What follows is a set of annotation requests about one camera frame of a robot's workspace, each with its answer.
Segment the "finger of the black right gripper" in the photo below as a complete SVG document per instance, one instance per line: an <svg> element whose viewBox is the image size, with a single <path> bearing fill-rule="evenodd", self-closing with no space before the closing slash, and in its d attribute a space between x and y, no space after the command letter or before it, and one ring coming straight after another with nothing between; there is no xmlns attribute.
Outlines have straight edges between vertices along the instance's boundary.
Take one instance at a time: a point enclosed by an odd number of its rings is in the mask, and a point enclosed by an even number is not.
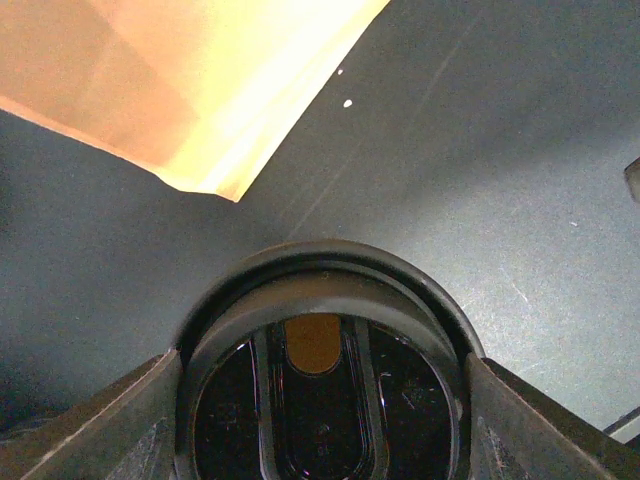
<svg viewBox="0 0 640 480"><path fill-rule="evenodd" d="M624 169L624 178L630 195L635 203L640 202L640 158L635 159Z"/></svg>

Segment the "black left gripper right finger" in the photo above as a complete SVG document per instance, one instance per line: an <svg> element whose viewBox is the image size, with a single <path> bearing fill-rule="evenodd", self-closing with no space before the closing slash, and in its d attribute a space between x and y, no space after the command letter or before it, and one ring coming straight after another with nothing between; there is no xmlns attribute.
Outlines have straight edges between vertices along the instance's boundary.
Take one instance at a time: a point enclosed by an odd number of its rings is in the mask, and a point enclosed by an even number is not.
<svg viewBox="0 0 640 480"><path fill-rule="evenodd" d="M637 479L639 410L599 430L489 358L465 362L466 479Z"/></svg>

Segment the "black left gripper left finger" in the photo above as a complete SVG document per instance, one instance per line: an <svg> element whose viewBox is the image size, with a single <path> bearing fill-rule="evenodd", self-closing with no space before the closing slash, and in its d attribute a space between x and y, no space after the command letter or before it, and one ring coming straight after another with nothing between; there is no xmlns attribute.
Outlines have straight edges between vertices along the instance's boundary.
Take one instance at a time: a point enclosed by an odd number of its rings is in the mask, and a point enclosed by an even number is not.
<svg viewBox="0 0 640 480"><path fill-rule="evenodd" d="M1 444L3 479L169 479L181 361L155 356L89 401Z"/></svg>

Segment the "orange kraft paper bag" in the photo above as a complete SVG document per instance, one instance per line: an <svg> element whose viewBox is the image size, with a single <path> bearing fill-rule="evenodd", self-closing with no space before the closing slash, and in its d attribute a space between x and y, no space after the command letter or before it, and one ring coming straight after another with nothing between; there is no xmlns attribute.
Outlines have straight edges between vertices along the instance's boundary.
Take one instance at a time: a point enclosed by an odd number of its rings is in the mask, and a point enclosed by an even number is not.
<svg viewBox="0 0 640 480"><path fill-rule="evenodd" d="M381 1L5 1L1 107L242 198Z"/></svg>

